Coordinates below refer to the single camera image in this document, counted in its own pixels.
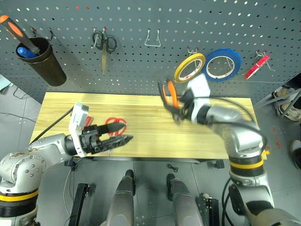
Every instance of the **orange screwdriver handle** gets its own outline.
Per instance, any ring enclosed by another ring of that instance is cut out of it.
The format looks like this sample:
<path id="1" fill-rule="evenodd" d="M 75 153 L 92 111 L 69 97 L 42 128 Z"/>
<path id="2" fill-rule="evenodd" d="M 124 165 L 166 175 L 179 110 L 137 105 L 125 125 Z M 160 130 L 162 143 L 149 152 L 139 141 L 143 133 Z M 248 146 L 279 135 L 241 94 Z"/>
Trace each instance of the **orange screwdriver handle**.
<path id="1" fill-rule="evenodd" d="M 16 39 L 18 39 L 23 45 L 25 45 L 34 54 L 39 54 L 40 49 L 36 47 L 22 29 L 7 15 L 0 16 L 0 23 L 11 33 Z"/>

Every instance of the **gray pegboard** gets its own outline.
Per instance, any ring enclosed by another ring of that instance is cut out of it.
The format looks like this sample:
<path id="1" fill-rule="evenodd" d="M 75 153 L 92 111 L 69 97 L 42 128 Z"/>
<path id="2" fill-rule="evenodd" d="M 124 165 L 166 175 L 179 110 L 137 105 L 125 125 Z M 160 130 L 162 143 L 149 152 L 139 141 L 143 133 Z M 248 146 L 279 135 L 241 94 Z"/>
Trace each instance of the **gray pegboard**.
<path id="1" fill-rule="evenodd" d="M 18 41 L 0 28 L 0 73 L 39 102 L 46 91 L 158 95 L 157 80 L 173 78 L 188 56 L 187 46 L 198 47 L 205 56 L 219 48 L 240 54 L 237 75 L 210 83 L 215 96 L 251 97 L 257 102 L 301 71 L 298 0 L 1 0 L 0 9 L 29 36 L 30 26 L 41 37 L 49 37 L 51 27 L 56 36 L 51 44 L 68 80 L 51 87 L 16 57 Z M 107 55 L 105 75 L 101 51 L 91 49 L 90 38 L 92 27 L 103 26 L 118 41 L 116 51 Z M 161 47 L 144 46 L 148 28 L 152 43 L 160 29 Z M 244 74 L 258 61 L 257 49 L 268 51 L 276 71 L 264 66 L 246 81 Z M 177 84 L 179 93 L 185 87 Z"/>

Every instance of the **pen holder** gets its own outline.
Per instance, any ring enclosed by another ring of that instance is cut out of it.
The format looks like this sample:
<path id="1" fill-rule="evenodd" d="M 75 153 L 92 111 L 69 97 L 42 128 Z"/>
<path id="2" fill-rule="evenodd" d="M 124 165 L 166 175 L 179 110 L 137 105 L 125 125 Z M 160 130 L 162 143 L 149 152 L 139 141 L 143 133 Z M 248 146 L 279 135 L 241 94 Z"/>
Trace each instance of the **pen holder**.
<path id="1" fill-rule="evenodd" d="M 44 38 L 31 38 L 35 46 L 40 49 L 40 55 L 34 58 L 24 58 L 18 54 L 18 47 L 26 47 L 20 43 L 16 48 L 18 57 L 32 67 L 49 85 L 63 85 L 67 79 L 66 74 L 58 63 L 49 42 Z"/>

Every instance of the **tape roll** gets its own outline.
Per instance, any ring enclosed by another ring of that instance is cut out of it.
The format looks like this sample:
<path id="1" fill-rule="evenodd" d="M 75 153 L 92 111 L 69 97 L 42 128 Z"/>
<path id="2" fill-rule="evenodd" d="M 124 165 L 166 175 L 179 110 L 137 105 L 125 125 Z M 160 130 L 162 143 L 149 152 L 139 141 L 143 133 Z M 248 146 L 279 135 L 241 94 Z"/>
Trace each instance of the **tape roll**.
<path id="1" fill-rule="evenodd" d="M 187 67 L 189 64 L 196 62 L 196 61 L 198 61 L 198 65 L 197 65 L 196 69 L 193 70 L 193 72 L 191 72 L 190 74 L 185 75 L 184 77 L 181 77 L 181 74 L 182 74 L 183 70 L 185 69 L 185 67 Z M 178 68 L 175 70 L 174 81 L 177 83 L 184 83 L 184 82 L 189 81 L 202 70 L 202 68 L 204 67 L 205 61 L 206 61 L 206 58 L 201 53 L 196 53 L 196 54 L 189 56 L 182 63 L 180 63 Z"/>
<path id="2" fill-rule="evenodd" d="M 229 62 L 233 63 L 233 68 L 223 75 L 213 75 L 209 72 L 208 67 L 209 64 L 218 57 L 225 57 Z M 206 57 L 206 63 L 202 70 L 202 73 L 206 75 L 207 80 L 209 81 L 225 81 L 227 79 L 232 78 L 240 69 L 241 66 L 241 58 L 239 54 L 229 48 L 222 48 L 216 51 L 213 51 Z"/>

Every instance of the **wooden table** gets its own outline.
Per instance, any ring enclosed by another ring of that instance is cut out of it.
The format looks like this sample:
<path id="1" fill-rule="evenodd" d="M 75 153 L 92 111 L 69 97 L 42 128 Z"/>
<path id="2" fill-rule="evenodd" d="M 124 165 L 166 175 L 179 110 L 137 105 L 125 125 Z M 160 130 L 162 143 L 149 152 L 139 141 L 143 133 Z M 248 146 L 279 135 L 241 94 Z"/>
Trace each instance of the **wooden table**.
<path id="1" fill-rule="evenodd" d="M 251 99 L 229 98 L 247 110 L 255 118 Z M 226 159 L 228 158 L 222 139 L 206 126 L 194 125 L 183 121 L 176 125 L 162 104 L 160 97 L 108 95 L 87 93 L 47 92 L 40 109 L 32 139 L 41 131 L 81 102 L 89 107 L 89 116 L 94 117 L 93 124 L 102 125 L 109 117 L 123 118 L 127 121 L 125 134 L 134 138 L 126 145 L 113 149 L 114 157 L 154 157 L 154 158 L 191 158 Z M 212 100 L 211 104 L 234 107 L 226 102 Z M 58 133 L 69 134 L 70 116 L 65 117 L 44 136 Z M 109 152 L 94 156 L 109 156 Z"/>

